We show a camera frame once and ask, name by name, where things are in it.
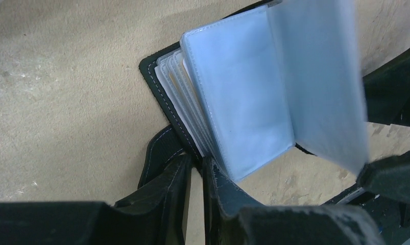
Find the black leather card holder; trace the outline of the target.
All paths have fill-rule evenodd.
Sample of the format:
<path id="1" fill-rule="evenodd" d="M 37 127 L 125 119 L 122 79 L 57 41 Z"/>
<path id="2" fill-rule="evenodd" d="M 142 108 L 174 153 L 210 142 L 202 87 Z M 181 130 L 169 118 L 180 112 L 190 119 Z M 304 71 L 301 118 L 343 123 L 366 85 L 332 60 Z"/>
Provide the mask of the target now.
<path id="1" fill-rule="evenodd" d="M 185 32 L 139 70 L 196 158 L 240 181 L 291 148 L 369 161 L 353 1 L 259 1 Z"/>

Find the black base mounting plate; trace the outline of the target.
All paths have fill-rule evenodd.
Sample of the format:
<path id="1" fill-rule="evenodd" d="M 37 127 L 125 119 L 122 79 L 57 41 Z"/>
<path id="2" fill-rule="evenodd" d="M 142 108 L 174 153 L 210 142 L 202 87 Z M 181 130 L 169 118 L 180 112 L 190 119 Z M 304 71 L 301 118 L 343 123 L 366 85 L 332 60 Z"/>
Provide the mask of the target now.
<path id="1" fill-rule="evenodd" d="M 410 244 L 410 204 L 365 191 L 357 184 L 325 204 L 360 206 L 375 220 L 386 244 Z"/>

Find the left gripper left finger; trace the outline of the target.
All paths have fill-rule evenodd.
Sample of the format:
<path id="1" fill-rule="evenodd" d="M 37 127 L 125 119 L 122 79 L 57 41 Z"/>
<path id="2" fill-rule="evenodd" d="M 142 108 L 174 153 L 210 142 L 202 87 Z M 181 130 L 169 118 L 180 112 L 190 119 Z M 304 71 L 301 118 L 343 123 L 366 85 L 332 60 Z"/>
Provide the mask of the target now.
<path id="1" fill-rule="evenodd" d="M 0 244 L 185 244 L 192 159 L 113 206 L 105 202 L 0 203 Z"/>

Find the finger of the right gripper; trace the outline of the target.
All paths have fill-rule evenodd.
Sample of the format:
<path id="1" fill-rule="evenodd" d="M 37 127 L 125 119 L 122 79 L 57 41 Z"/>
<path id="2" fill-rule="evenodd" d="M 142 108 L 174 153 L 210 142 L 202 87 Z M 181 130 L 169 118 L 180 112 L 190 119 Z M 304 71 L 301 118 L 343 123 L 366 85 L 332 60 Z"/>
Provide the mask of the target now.
<path id="1" fill-rule="evenodd" d="M 357 184 L 366 191 L 410 204 L 410 151 L 365 164 Z"/>
<path id="2" fill-rule="evenodd" d="M 410 127 L 410 48 L 363 77 L 368 122 Z"/>

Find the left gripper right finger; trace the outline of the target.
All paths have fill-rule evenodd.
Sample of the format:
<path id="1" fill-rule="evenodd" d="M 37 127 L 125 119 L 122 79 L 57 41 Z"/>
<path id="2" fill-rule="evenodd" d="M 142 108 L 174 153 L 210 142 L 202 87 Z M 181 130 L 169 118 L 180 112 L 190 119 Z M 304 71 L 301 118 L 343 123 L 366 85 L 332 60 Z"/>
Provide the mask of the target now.
<path id="1" fill-rule="evenodd" d="M 384 244 L 373 219 L 352 205 L 266 206 L 211 157 L 203 159 L 206 244 Z"/>

